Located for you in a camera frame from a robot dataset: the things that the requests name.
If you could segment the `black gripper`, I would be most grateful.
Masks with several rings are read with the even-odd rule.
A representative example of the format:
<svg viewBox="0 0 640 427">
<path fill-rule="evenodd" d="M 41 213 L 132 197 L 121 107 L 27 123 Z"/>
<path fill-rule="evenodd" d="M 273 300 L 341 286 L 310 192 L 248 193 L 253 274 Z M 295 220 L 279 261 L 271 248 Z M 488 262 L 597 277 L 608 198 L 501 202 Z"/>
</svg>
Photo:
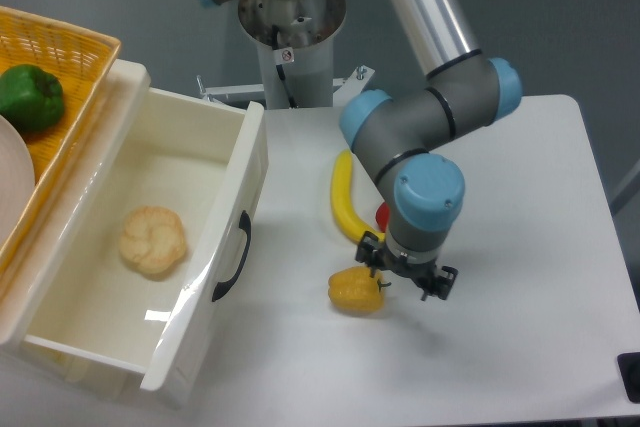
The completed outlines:
<svg viewBox="0 0 640 427">
<path fill-rule="evenodd" d="M 436 265 L 441 246 L 427 251 L 415 251 L 398 244 L 394 239 L 384 243 L 371 231 L 365 231 L 357 244 L 355 260 L 369 269 L 374 278 L 380 270 L 418 281 L 422 291 L 420 300 L 429 297 L 447 300 L 458 276 L 458 270 L 450 266 Z"/>
</svg>

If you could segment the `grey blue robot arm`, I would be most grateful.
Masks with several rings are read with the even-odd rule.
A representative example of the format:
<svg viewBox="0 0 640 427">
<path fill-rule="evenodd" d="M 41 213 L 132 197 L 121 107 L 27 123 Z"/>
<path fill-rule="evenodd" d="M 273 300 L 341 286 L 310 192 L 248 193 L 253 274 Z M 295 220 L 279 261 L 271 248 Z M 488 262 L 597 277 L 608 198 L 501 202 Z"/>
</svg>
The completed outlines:
<svg viewBox="0 0 640 427">
<path fill-rule="evenodd" d="M 200 1 L 237 2 L 258 51 L 268 108 L 331 104 L 333 40 L 345 0 Z M 359 160 L 390 210 L 382 233 L 356 231 L 356 258 L 372 272 L 411 280 L 424 297 L 446 299 L 457 271 L 437 259 L 462 209 L 465 182 L 437 149 L 511 114 L 522 84 L 507 61 L 483 54 L 456 0 L 391 1 L 427 85 L 402 99 L 365 91 L 341 113 L 348 156 Z"/>
</svg>

